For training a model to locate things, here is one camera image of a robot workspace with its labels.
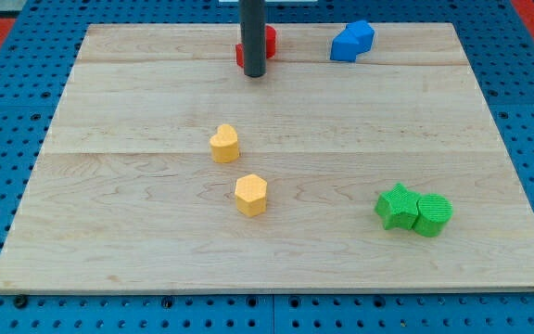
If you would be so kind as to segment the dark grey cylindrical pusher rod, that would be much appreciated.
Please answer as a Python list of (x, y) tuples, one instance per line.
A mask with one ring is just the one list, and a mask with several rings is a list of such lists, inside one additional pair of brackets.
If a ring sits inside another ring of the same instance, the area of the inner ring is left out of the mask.
[(238, 4), (244, 73), (259, 78), (266, 72), (265, 1), (240, 0)]

